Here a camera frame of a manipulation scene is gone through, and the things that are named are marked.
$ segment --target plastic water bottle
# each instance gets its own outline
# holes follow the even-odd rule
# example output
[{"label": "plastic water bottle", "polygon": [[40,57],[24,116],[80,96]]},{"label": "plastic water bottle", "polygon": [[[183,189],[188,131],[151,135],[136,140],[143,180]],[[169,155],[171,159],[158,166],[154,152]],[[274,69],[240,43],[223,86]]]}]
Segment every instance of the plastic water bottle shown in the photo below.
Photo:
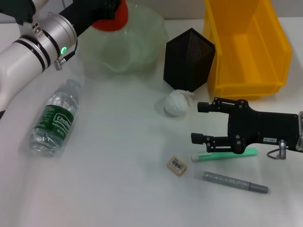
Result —
[{"label": "plastic water bottle", "polygon": [[30,136],[32,150],[51,156],[60,150],[79,110],[80,88],[69,79],[49,98]]}]

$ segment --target red object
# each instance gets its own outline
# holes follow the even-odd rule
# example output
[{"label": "red object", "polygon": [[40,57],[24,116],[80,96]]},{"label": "red object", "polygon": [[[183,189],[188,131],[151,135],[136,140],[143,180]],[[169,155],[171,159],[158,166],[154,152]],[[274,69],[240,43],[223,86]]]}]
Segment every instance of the red object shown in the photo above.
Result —
[{"label": "red object", "polygon": [[92,26],[105,32],[114,32],[120,30],[128,21],[128,9],[126,0],[121,0],[121,4],[115,13],[113,20],[98,20]]}]

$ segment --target yellow storage tray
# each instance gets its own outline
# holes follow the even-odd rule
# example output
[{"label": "yellow storage tray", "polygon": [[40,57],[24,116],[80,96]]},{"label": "yellow storage tray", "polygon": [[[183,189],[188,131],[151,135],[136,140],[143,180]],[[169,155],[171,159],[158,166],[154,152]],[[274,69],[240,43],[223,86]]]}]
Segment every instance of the yellow storage tray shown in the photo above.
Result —
[{"label": "yellow storage tray", "polygon": [[286,84],[292,49],[270,0],[205,0],[202,35],[215,44],[213,96],[258,98]]}]

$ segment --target table surface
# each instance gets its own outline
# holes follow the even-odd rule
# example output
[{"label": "table surface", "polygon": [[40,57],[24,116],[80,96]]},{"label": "table surface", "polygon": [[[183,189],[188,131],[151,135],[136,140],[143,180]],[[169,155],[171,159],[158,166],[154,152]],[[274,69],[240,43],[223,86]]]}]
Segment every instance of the table surface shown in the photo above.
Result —
[{"label": "table surface", "polygon": [[[303,18],[280,21],[294,51],[287,85],[250,105],[297,114]],[[201,32],[203,20],[166,21],[170,38],[191,27]],[[0,29],[3,49],[18,38],[18,27]],[[28,84],[0,121],[0,226],[303,226],[303,154],[289,151],[287,160],[275,161],[266,157],[274,147],[254,145],[256,157],[192,163],[190,156],[205,147],[192,144],[190,134],[226,136],[227,115],[197,112],[197,102],[210,101],[202,86],[187,115],[168,117],[163,100],[172,88],[163,67],[164,51],[140,74],[96,77],[74,57],[62,71],[52,66]],[[47,98],[70,78],[83,84],[79,118],[63,152],[37,157],[28,150],[30,131]],[[181,177],[166,167],[172,156],[188,165]],[[199,181],[195,170],[262,184],[270,194]]]}]

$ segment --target green bottle label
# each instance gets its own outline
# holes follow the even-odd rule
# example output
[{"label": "green bottle label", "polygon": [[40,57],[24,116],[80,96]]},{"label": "green bottle label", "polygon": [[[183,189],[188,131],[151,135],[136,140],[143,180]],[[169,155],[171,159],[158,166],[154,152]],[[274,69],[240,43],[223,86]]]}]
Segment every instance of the green bottle label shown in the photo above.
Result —
[{"label": "green bottle label", "polygon": [[74,116],[68,110],[57,105],[47,105],[35,129],[45,129],[64,141],[73,121]]}]

